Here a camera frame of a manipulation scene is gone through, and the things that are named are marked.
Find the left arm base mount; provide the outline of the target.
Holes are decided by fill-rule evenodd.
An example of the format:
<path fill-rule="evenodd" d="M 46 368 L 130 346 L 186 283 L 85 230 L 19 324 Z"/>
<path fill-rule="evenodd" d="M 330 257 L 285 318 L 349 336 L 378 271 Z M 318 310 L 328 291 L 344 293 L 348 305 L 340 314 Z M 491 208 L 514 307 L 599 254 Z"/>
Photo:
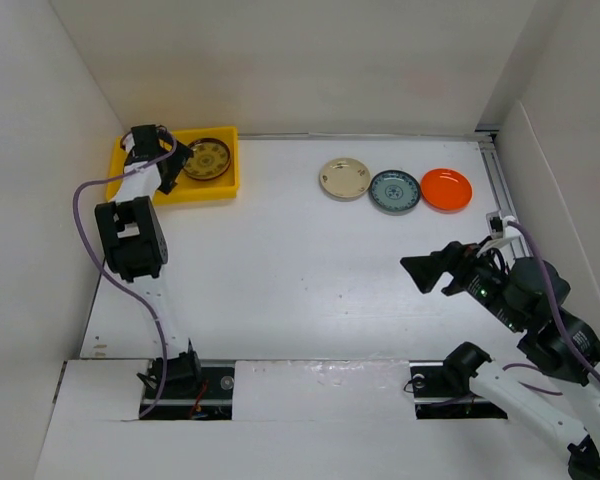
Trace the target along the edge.
<path fill-rule="evenodd" d="M 232 419 L 235 386 L 234 362 L 206 362 L 201 365 L 201 380 L 194 386 L 170 381 L 157 405 L 145 416 L 155 400 L 156 387 L 143 386 L 139 406 L 141 420 L 228 421 Z"/>

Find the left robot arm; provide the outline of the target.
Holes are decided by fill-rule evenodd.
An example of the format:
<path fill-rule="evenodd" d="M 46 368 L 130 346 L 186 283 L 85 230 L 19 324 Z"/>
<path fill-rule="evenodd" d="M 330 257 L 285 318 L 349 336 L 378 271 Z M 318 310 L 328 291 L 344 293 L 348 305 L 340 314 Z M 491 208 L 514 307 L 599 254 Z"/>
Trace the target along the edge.
<path fill-rule="evenodd" d="M 204 386 L 202 368 L 191 340 L 177 331 L 164 277 L 168 246 L 153 203 L 156 194 L 174 189 L 193 152 L 162 125 L 131 128 L 120 148 L 126 154 L 121 184 L 95 207 L 95 219 L 109 271 L 160 324 L 162 354 L 139 378 L 166 398 L 194 397 Z"/>

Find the blue patterned plate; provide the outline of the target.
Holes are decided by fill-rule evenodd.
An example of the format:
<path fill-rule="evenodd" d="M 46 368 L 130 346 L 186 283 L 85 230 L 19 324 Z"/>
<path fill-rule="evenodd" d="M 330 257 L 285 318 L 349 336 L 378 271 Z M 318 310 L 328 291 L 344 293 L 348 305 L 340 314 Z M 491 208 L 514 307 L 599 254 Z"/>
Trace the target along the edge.
<path fill-rule="evenodd" d="M 384 170 L 370 183 L 369 196 L 382 212 L 403 215 L 413 210 L 422 198 L 419 182 L 401 170 Z"/>

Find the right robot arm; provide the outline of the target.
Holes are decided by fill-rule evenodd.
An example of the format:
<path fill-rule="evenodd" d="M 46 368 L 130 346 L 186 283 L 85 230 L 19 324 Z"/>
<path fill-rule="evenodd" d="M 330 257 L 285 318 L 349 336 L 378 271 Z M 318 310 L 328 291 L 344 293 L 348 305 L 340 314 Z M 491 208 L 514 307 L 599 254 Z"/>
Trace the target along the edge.
<path fill-rule="evenodd" d="M 565 414 L 510 376 L 481 347 L 464 342 L 440 363 L 412 367 L 409 382 L 427 411 L 483 399 L 522 423 L 565 462 L 572 479 L 600 479 L 600 339 L 562 306 L 569 284 L 536 257 L 508 264 L 487 241 L 451 242 L 425 256 L 404 257 L 401 266 L 421 293 L 448 274 L 446 296 L 465 293 L 509 331 L 531 369 L 548 378 L 568 402 Z"/>

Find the orange plate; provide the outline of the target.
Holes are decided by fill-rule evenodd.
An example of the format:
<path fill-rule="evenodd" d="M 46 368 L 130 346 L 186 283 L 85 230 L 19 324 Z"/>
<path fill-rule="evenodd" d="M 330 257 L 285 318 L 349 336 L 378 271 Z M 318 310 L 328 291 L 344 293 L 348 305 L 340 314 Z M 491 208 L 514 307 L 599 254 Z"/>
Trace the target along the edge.
<path fill-rule="evenodd" d="M 424 174 L 420 181 L 425 202 L 442 212 L 457 212 L 467 207 L 473 199 L 473 188 L 460 172 L 436 168 Z"/>

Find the cream patterned plate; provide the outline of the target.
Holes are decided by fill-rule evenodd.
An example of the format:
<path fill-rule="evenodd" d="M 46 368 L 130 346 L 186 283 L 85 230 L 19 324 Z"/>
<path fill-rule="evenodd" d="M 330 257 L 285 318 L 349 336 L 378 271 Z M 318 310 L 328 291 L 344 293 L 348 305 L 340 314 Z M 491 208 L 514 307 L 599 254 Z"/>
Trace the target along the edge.
<path fill-rule="evenodd" d="M 327 195 L 350 201 L 367 192 L 372 175 L 363 162 L 342 157 L 328 161 L 321 168 L 318 180 Z"/>

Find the yellow brown plate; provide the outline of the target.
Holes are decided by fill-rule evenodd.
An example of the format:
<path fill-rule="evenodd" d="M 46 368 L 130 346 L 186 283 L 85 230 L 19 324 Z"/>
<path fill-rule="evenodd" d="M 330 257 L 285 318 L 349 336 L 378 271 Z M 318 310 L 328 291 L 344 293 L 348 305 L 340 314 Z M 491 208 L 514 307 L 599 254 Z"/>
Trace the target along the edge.
<path fill-rule="evenodd" d="M 191 142 L 192 156 L 183 167 L 185 174 L 194 180 L 210 181 L 223 175 L 231 165 L 229 147 L 219 139 L 202 138 Z"/>

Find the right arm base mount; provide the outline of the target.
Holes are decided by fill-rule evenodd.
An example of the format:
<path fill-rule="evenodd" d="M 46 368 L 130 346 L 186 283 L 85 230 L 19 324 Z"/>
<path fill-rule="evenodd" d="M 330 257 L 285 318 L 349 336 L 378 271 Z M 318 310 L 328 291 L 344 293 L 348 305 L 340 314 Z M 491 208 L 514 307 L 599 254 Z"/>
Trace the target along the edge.
<path fill-rule="evenodd" d="M 502 419 L 507 414 L 468 390 L 453 386 L 441 361 L 410 361 L 410 378 L 403 392 L 414 403 L 418 420 Z"/>

